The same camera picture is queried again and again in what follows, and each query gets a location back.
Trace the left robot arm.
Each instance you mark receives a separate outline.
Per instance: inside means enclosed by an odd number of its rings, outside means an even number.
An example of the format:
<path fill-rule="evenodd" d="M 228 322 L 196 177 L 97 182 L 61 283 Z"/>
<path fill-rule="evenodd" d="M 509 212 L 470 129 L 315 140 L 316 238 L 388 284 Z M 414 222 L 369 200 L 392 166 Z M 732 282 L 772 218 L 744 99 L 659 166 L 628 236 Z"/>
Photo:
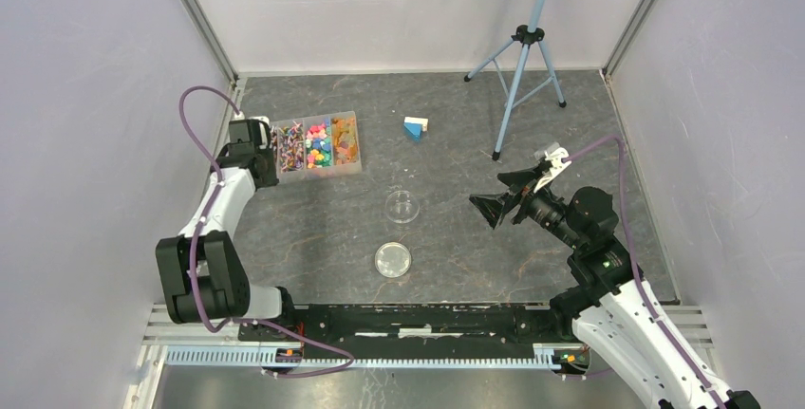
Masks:
<path fill-rule="evenodd" d="M 250 282 L 234 247 L 233 235 L 256 191 L 278 184 L 271 127 L 266 117 L 232 121 L 231 141 L 216 157 L 210 185 L 192 219 L 178 235 L 161 239 L 156 260 L 167 312 L 176 324 L 262 319 L 275 340 L 297 330 L 298 315 L 283 288 Z"/>

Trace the clear round dish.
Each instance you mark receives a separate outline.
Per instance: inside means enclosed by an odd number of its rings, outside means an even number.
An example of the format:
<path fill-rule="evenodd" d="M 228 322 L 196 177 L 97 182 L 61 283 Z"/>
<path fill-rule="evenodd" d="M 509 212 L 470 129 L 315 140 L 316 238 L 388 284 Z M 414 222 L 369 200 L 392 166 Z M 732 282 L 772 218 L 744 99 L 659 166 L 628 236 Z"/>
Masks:
<path fill-rule="evenodd" d="M 396 224 L 407 224 L 415 220 L 421 211 L 420 202 L 407 190 L 391 193 L 384 204 L 384 214 Z"/>

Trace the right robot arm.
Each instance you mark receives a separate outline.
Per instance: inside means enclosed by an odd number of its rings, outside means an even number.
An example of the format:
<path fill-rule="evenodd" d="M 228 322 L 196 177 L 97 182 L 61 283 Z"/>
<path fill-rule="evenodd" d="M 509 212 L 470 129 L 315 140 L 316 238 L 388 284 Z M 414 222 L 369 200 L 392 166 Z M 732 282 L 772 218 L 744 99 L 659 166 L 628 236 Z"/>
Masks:
<path fill-rule="evenodd" d="M 492 228 L 513 213 L 513 223 L 531 219 L 572 251 L 577 285 L 550 300 L 555 338 L 589 346 L 647 408 L 759 406 L 750 391 L 719 378 L 666 314 L 614 234 L 619 216 L 611 194 L 585 186 L 564 200 L 552 192 L 544 163 L 497 178 L 505 192 L 469 197 Z"/>

